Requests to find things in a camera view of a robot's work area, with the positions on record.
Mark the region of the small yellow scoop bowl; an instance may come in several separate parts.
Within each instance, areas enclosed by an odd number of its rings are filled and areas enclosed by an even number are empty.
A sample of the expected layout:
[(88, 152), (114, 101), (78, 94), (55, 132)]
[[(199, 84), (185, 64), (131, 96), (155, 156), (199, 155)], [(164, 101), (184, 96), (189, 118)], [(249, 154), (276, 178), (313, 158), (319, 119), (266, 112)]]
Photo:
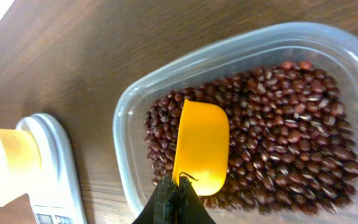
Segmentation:
[(178, 128), (172, 180), (188, 174), (199, 196), (217, 193), (226, 181), (229, 120), (217, 105), (185, 100)]

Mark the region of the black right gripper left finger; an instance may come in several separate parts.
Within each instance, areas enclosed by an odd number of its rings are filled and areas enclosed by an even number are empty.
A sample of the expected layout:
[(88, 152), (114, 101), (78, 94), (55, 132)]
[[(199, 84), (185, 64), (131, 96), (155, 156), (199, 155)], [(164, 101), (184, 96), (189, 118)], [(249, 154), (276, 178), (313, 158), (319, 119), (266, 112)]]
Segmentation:
[(175, 206), (170, 198), (176, 190), (176, 185), (170, 175), (162, 177), (143, 211), (132, 224), (173, 224), (175, 223)]

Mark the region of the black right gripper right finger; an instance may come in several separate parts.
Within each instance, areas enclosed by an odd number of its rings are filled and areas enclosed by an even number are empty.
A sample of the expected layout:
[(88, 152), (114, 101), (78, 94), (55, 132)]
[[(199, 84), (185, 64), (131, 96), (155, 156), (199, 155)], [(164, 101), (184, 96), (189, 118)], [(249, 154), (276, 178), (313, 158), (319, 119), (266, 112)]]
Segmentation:
[(180, 177), (179, 189), (181, 190), (181, 198), (177, 214), (177, 223), (215, 224), (215, 221), (204, 208), (190, 180), (186, 176)]

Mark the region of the yellow plastic bowl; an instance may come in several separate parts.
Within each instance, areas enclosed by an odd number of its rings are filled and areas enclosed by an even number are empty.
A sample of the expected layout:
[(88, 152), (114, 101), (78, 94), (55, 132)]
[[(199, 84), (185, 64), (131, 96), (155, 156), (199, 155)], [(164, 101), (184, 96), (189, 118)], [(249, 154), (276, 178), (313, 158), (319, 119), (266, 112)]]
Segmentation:
[(28, 193), (40, 170), (33, 136), (23, 130), (0, 129), (0, 207)]

